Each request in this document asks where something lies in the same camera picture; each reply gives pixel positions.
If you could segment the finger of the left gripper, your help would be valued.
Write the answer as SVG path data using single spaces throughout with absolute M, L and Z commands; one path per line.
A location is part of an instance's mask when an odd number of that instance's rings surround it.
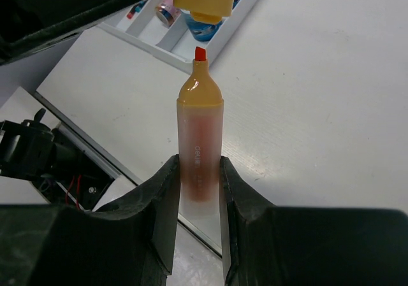
M 1 0 L 1 64 L 23 59 L 142 0 Z

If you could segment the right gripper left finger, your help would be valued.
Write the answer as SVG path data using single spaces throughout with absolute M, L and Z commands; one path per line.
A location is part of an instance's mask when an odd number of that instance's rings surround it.
M 96 211 L 1 207 L 2 285 L 165 285 L 173 268 L 179 157 Z

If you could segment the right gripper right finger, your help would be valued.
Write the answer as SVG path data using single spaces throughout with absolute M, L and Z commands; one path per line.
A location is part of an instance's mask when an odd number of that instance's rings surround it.
M 406 285 L 407 215 L 276 206 L 220 161 L 225 285 Z

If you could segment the red pen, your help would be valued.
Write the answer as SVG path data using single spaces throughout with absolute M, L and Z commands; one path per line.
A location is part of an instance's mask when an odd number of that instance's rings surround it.
M 139 3 L 132 6 L 131 9 L 128 11 L 126 17 L 128 19 L 132 19 L 137 13 L 141 12 L 145 4 L 146 1 L 140 1 Z

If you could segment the pink capped pencil tube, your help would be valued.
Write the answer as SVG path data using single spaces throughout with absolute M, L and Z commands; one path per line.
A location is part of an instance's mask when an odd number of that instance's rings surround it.
M 173 0 L 162 0 L 155 8 L 156 17 L 166 26 L 171 27 L 178 19 L 181 11 L 173 4 Z

